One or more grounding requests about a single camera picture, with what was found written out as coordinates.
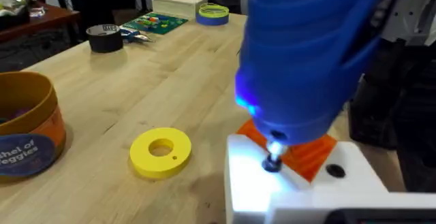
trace container label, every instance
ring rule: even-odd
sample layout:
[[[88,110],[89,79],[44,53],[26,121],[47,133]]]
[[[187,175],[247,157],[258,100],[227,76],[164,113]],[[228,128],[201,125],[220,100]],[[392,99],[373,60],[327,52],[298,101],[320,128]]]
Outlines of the container label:
[[[0,175],[30,176],[48,167],[55,158],[55,144],[44,135],[0,136]]]

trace cylindrical container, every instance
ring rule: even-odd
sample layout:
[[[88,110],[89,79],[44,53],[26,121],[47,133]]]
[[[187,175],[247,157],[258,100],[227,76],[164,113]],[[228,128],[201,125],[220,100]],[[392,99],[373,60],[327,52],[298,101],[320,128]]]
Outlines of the cylindrical container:
[[[33,72],[0,74],[0,182],[45,170],[62,153],[65,127],[55,89]]]

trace blue light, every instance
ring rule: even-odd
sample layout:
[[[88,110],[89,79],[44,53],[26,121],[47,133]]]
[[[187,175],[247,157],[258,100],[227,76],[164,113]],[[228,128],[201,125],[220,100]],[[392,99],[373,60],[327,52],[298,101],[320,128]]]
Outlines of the blue light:
[[[248,112],[249,112],[252,116],[255,115],[255,113],[256,113],[256,107],[255,107],[255,106],[250,106],[250,105],[248,105],[248,106],[247,106],[247,109],[248,109]]]
[[[243,108],[249,106],[248,102],[246,102],[244,99],[241,99],[240,97],[236,97],[236,104],[240,105]]]

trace yellow ring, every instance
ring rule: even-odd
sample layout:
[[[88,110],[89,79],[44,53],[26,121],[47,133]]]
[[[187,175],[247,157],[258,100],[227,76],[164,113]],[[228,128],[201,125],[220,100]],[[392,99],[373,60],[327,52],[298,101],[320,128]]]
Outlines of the yellow ring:
[[[172,151],[165,156],[151,154],[156,146],[167,146]],[[149,130],[134,140],[130,147],[130,160],[139,175],[147,178],[168,178],[179,173],[188,163],[191,141],[173,128]]]

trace black screw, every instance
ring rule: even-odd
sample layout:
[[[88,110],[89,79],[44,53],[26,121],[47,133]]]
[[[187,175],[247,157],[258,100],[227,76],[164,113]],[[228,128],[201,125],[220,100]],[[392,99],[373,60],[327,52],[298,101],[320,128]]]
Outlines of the black screw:
[[[345,170],[340,165],[330,164],[326,166],[327,173],[335,178],[344,178]]]
[[[276,173],[279,172],[281,170],[281,160],[279,159],[278,161],[273,161],[271,159],[271,155],[269,155],[263,162],[262,162],[262,167],[264,168],[264,170],[266,170],[267,172],[271,172],[271,173]]]

